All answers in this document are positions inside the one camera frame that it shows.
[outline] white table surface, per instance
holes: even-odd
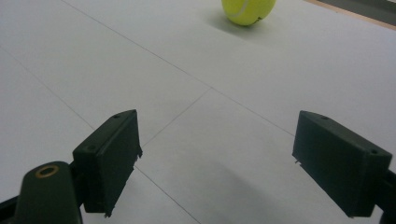
[[[0,201],[129,109],[144,156],[84,223],[378,223],[291,152],[308,110],[396,153],[396,32],[303,0],[248,28],[220,0],[0,0]]]

